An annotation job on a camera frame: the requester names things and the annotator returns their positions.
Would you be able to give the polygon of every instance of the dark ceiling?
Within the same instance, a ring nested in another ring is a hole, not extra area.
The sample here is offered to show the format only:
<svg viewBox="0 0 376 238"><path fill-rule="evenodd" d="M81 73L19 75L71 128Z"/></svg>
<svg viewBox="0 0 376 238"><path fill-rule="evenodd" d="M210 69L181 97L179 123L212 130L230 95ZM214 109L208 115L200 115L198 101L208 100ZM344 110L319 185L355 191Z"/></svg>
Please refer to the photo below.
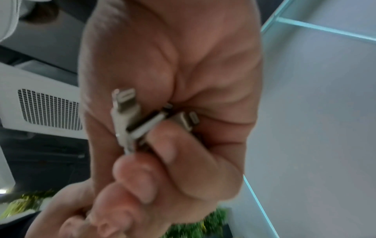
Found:
<svg viewBox="0 0 376 238"><path fill-rule="evenodd" d="M264 23L282 0L257 2ZM57 3L63 11L86 22L96 0L57 0ZM0 62L12 65L30 59L0 46ZM0 125L0 146L16 180L15 192L59 190L90 176L86 140L13 131Z"/></svg>

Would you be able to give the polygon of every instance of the vent grille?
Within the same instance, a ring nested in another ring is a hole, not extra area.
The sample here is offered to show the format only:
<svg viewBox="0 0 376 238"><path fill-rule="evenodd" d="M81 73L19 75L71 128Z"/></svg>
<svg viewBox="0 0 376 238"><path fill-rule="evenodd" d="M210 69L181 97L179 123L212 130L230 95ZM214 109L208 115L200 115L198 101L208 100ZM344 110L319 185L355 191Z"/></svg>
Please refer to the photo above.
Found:
<svg viewBox="0 0 376 238"><path fill-rule="evenodd" d="M25 121L35 125L82 130L79 103L27 89L19 89L18 98Z"/></svg>

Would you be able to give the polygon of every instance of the dark sleeve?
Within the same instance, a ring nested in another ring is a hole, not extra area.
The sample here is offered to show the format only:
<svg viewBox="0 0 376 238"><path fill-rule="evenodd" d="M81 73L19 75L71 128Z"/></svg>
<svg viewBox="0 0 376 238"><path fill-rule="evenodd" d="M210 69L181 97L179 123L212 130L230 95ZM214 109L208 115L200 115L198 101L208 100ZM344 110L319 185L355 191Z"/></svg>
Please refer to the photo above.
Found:
<svg viewBox="0 0 376 238"><path fill-rule="evenodd" d="M29 227L31 226L38 214L39 212L29 214L12 222L0 225L0 237L25 238L27 230L29 229Z"/></svg>

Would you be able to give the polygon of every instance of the hand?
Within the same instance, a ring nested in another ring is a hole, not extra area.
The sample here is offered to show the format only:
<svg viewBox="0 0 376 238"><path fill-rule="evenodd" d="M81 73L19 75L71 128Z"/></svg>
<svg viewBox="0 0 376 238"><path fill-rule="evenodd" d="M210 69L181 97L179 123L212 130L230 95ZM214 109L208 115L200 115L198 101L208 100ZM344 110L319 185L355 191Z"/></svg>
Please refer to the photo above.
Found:
<svg viewBox="0 0 376 238"><path fill-rule="evenodd" d="M98 2L83 36L79 79L98 194L91 219L101 235L117 227L157 238L238 193L257 119L261 51L259 13L249 0ZM145 114L167 102L196 111L205 147L163 122L147 135L155 155L122 156L111 92L131 87Z"/></svg>
<svg viewBox="0 0 376 238"><path fill-rule="evenodd" d="M85 221L85 209L94 201L90 180L60 190L29 227L25 238L100 238Z"/></svg>

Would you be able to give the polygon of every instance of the silver metal object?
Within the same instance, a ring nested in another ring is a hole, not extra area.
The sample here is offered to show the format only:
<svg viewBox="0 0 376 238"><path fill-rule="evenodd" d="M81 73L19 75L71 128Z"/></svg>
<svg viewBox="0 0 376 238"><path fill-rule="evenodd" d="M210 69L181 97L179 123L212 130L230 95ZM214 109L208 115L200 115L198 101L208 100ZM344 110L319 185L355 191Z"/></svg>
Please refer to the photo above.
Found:
<svg viewBox="0 0 376 238"><path fill-rule="evenodd" d="M161 111L154 111L145 117L141 116L141 106L136 101L134 89L118 90L112 93L114 107L111 110L116 138L126 154L136 150L147 150L148 146L144 136L163 120L172 120L187 131L192 131L193 126L199 124L195 112L179 112L172 114L172 104L167 104Z"/></svg>

